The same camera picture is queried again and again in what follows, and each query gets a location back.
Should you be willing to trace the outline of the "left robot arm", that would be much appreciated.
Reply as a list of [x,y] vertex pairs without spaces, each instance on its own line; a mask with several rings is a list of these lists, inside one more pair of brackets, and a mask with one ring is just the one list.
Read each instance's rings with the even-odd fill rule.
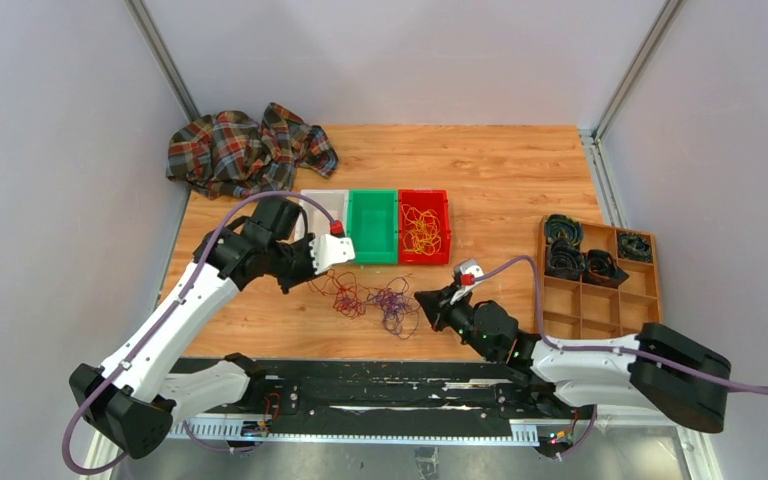
[[76,473],[95,475],[103,467],[83,467],[71,456],[78,421],[119,448],[106,464],[141,459],[166,439],[173,427],[223,404],[243,413],[258,411],[266,386],[258,365],[234,353],[214,365],[174,376],[185,348],[224,305],[254,279],[272,276],[282,291],[313,280],[336,264],[339,246],[349,247],[342,223],[318,201],[296,192],[252,195],[253,214],[234,219],[233,208],[202,241],[178,285],[140,328],[100,365],[78,365],[68,384],[78,405],[62,440],[62,456]]

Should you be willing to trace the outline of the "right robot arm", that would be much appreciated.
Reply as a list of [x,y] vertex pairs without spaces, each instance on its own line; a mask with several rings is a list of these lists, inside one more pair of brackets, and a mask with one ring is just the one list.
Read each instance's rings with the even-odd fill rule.
[[433,330],[451,329],[483,360],[505,366],[544,416],[616,406],[656,411],[703,433],[724,429],[730,362],[665,325],[588,344],[527,333],[497,302],[472,304],[454,286],[414,298]]

